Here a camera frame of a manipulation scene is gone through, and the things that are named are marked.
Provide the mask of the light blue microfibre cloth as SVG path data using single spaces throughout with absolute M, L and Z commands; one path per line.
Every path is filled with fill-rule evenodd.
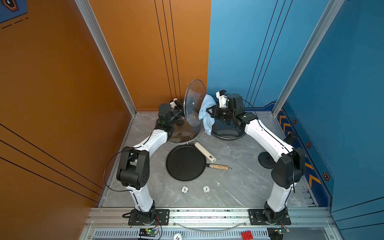
M 211 117 L 212 112 L 208 112 L 208 109 L 216 106 L 216 101 L 211 95 L 206 94 L 199 111 L 199 120 L 202 121 L 204 130 L 208 136 L 212 134 L 212 128 L 215 123 L 215 118 Z

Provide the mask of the large glass pot lid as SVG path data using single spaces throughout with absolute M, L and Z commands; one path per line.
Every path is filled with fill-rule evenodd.
M 195 140 L 202 130 L 202 124 L 192 127 L 185 118 L 182 118 L 174 124 L 174 131 L 168 139 L 171 144 L 187 144 Z

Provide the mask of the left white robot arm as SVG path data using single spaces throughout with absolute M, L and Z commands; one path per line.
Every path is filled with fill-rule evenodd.
M 116 178 L 130 192 L 135 208 L 125 217 L 150 225 L 155 221 L 156 205 L 147 182 L 150 177 L 150 157 L 173 135 L 174 125 L 184 116 L 184 101 L 174 99 L 159 106 L 156 126 L 151 134 L 134 147 L 120 152 Z

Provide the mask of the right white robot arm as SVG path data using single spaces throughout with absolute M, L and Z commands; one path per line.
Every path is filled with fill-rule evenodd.
M 245 110 L 239 94 L 227 94 L 221 90 L 216 97 L 218 104 L 207 108 L 207 113 L 215 119 L 232 122 L 265 149 L 259 154 L 258 161 L 262 167 L 271 170 L 274 185 L 265 203 L 262 219 L 270 225 L 283 224 L 288 218 L 288 199 L 305 175 L 305 151 L 292 146 L 297 134 L 291 133 L 280 139 L 256 114 Z

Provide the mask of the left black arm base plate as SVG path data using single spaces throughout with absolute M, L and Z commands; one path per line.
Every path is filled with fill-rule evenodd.
M 155 209 L 148 213 L 140 212 L 136 209 L 130 212 L 130 217 L 128 220 L 129 226 L 144 226 L 150 225 L 154 226 L 160 222 L 160 225 L 167 226 L 170 219 L 170 210 L 169 209 Z

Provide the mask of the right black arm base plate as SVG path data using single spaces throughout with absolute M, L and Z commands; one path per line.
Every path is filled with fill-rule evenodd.
M 249 209 L 250 223 L 256 225 L 281 225 L 289 226 L 292 224 L 288 209 L 275 213 L 270 209 Z

